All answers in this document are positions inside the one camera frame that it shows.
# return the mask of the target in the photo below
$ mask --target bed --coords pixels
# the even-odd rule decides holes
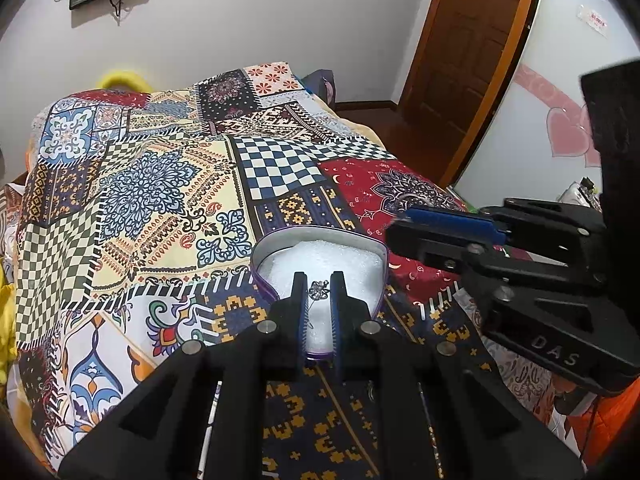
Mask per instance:
[[[333,114],[284,62],[178,91],[80,92],[36,125],[9,240],[18,358],[7,402],[53,471],[184,341],[223,343],[264,319],[269,304],[248,269],[263,235],[316,224],[383,239],[415,203],[463,209],[373,131]],[[549,373],[483,343],[455,274],[393,254],[389,267],[378,321],[418,344],[454,342],[543,418]],[[368,384],[341,384],[330,364],[310,363],[302,381],[268,384],[264,469],[373,478],[378,431]]]

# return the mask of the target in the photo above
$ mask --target red paisley fabric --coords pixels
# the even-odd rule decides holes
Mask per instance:
[[[396,213],[423,204],[465,210],[452,196],[397,160],[331,160],[320,164],[332,177],[366,233],[384,240],[385,226]],[[446,290],[456,274],[425,267],[415,260],[389,255],[398,285],[410,301],[424,303]]]
[[[144,108],[146,102],[149,100],[150,94],[143,94],[140,92],[127,92],[127,91],[115,91],[115,90],[85,90],[72,94],[71,97],[78,97],[80,99],[87,99],[88,101],[104,101],[121,106],[131,106],[134,108]]]

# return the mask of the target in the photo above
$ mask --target blue floral medallion pattern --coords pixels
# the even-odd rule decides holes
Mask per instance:
[[[53,114],[40,139],[40,156],[50,163],[78,160],[90,148],[93,126],[93,108],[76,108]]]
[[[199,267],[214,262],[230,262],[251,254],[252,244],[244,225],[242,209],[220,212],[216,215],[216,220],[222,225],[222,236],[214,240],[201,238],[196,242]]]
[[[200,168],[180,160],[182,150],[159,155],[143,152],[126,169],[105,179],[104,224],[100,238],[108,240],[125,232],[135,240],[151,215],[184,215],[184,193]]]

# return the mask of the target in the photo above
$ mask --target orange cloth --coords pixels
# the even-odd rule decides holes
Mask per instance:
[[[592,467],[613,442],[640,399],[640,378],[617,397],[603,397],[598,404],[593,428],[589,436],[587,448],[582,459],[587,467]],[[584,447],[584,439],[589,429],[593,407],[581,416],[568,416],[571,427],[574,428],[575,441],[578,449]]]

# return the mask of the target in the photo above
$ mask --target blue gripper pad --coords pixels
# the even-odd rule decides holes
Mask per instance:
[[[417,224],[432,226],[463,238],[473,237],[491,245],[504,245],[507,241],[506,234],[498,231],[491,220],[471,216],[471,213],[466,216],[412,207],[407,209],[405,214]]]

